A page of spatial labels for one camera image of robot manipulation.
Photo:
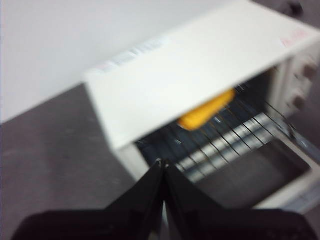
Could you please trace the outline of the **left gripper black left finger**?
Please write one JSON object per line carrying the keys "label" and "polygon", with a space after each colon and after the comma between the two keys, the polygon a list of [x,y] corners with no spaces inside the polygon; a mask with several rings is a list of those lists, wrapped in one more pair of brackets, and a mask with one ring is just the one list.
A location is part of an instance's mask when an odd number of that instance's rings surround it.
{"label": "left gripper black left finger", "polygon": [[164,162],[102,209],[52,210],[25,218],[14,240],[146,240],[163,209]]}

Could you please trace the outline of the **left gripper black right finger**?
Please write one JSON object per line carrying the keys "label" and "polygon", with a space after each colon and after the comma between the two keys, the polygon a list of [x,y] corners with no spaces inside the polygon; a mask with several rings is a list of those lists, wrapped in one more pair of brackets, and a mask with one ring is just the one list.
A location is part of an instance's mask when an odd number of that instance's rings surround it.
{"label": "left gripper black right finger", "polygon": [[184,240],[311,240],[304,216],[281,209],[226,208],[165,166],[166,203]]}

